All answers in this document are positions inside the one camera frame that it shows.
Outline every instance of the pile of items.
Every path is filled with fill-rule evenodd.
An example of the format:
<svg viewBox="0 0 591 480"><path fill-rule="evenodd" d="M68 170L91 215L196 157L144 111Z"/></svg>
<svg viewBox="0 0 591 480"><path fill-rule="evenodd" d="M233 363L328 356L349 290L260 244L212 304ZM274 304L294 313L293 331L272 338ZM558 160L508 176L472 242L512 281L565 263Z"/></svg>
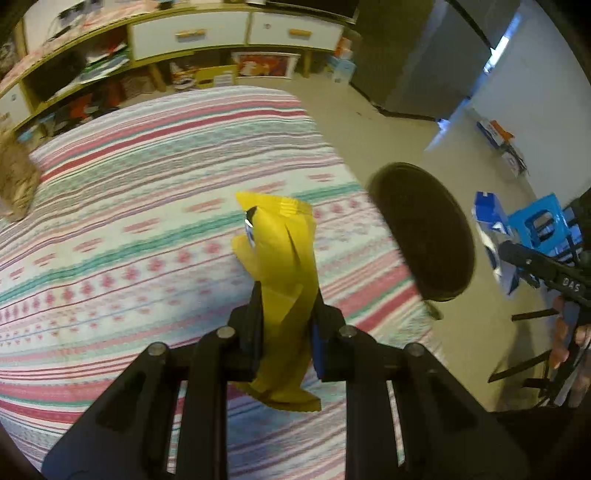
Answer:
<svg viewBox="0 0 591 480"><path fill-rule="evenodd" d="M504 130L496 120L480 120L476 123L478 128L493 147L501 152L501 158L509 166L513 175L519 177L527 171L523 154L513 143L515 136Z"/></svg>

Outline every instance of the white wall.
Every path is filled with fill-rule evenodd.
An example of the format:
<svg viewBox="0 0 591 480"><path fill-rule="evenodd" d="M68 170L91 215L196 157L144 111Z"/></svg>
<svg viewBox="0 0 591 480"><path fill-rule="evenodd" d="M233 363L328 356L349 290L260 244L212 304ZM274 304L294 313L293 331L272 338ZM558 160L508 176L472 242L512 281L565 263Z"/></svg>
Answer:
<svg viewBox="0 0 591 480"><path fill-rule="evenodd" d="M515 135L538 197L564 205L591 186L591 85L566 40L533 0L489 78L472 98L479 115Z"/></svg>

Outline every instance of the yellow package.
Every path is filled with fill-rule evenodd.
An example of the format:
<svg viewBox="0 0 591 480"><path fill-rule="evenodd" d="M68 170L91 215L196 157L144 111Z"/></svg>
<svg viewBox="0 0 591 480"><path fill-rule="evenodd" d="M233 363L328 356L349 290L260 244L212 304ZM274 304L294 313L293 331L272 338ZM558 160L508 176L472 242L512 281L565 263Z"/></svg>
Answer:
<svg viewBox="0 0 591 480"><path fill-rule="evenodd" d="M254 238L237 236L232 249L261 282L264 316L257 377L237 385L279 410L318 411L320 399L300 388L311 360L308 319L318 294L312 207L260 193L240 192L236 198L244 211L256 207L250 221Z"/></svg>

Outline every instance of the box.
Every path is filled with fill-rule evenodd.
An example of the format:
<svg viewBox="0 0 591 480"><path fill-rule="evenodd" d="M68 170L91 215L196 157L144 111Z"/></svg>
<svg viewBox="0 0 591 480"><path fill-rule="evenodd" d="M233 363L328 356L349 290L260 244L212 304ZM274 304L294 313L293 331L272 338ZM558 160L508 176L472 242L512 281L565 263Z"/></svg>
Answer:
<svg viewBox="0 0 591 480"><path fill-rule="evenodd" d="M504 145L501 158L507 163L516 178L527 171L523 154L511 142Z"/></svg>
<svg viewBox="0 0 591 480"><path fill-rule="evenodd" d="M484 133L484 136L488 139L491 145L495 148L499 148L503 143L505 143L505 139L503 138L501 132L499 132L493 123L489 122L488 120L480 120L476 123L476 126Z"/></svg>
<svg viewBox="0 0 591 480"><path fill-rule="evenodd" d="M236 83L238 67L236 65L223 65L220 67L207 67L199 69L194 74L195 87L211 88L225 87Z"/></svg>
<svg viewBox="0 0 591 480"><path fill-rule="evenodd" d="M348 85L355 72L355 63L351 60L331 56L326 64L325 72L334 83Z"/></svg>
<svg viewBox="0 0 591 480"><path fill-rule="evenodd" d="M29 158L26 148L12 133L6 132L0 117L0 216L8 220L21 220L27 215L35 191L41 180L41 171Z"/></svg>

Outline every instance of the bed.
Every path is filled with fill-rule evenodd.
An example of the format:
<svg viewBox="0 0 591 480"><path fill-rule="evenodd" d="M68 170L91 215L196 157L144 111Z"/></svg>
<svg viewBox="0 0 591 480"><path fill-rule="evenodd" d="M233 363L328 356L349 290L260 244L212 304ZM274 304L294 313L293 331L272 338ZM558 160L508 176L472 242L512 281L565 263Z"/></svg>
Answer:
<svg viewBox="0 0 591 480"><path fill-rule="evenodd" d="M77 127L33 158L44 173L32 211L0 229L0 421L38 468L149 343L194 342L247 303L252 280L230 247L240 190L313 205L320 287L348 323L436 349L381 215L289 93L178 93ZM344 385L310 370L304 386L321 412L275 411L230 389L232 478L343 476Z"/></svg>

